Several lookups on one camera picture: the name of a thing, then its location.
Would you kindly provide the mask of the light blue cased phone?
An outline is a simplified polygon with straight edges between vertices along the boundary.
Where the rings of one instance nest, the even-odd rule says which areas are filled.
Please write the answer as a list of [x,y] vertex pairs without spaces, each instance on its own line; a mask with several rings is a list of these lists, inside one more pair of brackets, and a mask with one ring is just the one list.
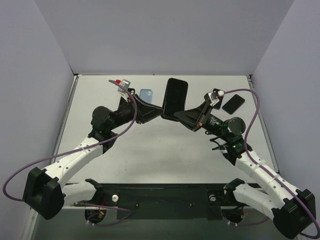
[[153,91],[151,89],[141,89],[139,97],[146,103],[152,103]]

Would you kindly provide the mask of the blue phone black screen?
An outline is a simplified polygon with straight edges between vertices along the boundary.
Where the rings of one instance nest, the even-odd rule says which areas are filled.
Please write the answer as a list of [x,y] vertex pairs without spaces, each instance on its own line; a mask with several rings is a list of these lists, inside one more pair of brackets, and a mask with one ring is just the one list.
[[221,108],[223,99],[224,99],[224,93],[222,90],[218,88],[214,88],[213,92],[217,95],[218,102],[213,106],[214,109],[219,110]]

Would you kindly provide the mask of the black phone from blue case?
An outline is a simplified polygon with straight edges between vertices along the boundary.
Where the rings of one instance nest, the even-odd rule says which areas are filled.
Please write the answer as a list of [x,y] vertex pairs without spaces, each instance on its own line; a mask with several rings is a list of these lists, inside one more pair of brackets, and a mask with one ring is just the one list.
[[222,109],[232,115],[236,110],[238,110],[244,103],[245,99],[238,94],[235,94],[230,100],[228,100],[223,106]]

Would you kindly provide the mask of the black phone case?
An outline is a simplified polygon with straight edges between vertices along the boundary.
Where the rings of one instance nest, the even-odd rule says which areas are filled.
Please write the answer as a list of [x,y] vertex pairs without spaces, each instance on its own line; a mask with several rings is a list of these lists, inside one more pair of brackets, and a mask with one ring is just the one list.
[[134,88],[129,87],[127,90],[132,96],[134,96],[136,94],[136,90]]
[[181,108],[176,108],[176,107],[165,107],[163,109],[163,113],[161,117],[168,121],[178,122],[178,119],[176,118],[175,113],[180,112],[181,110],[182,110]]

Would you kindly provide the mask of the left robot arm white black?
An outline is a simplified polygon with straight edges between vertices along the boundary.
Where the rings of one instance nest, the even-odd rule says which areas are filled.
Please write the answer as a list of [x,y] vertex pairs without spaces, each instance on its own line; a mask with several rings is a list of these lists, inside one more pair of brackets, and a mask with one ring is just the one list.
[[27,176],[23,201],[50,220],[71,203],[71,192],[63,192],[66,183],[83,167],[111,149],[119,137],[113,130],[130,123],[144,124],[162,115],[160,106],[143,101],[138,95],[121,104],[116,111],[98,106],[92,113],[92,130],[67,156]]

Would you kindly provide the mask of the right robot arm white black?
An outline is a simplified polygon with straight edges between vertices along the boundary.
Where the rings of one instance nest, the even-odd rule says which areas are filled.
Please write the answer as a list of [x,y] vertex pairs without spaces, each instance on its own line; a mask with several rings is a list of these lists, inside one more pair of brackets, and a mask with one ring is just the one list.
[[209,135],[225,143],[217,148],[235,167],[252,178],[263,191],[236,178],[224,187],[224,201],[248,205],[273,221],[277,230],[286,238],[294,239],[316,219],[315,196],[308,189],[300,190],[290,184],[265,161],[250,145],[245,143],[245,122],[239,117],[221,120],[211,114],[212,107],[203,103],[197,108],[179,111],[174,115],[189,130],[203,128]]

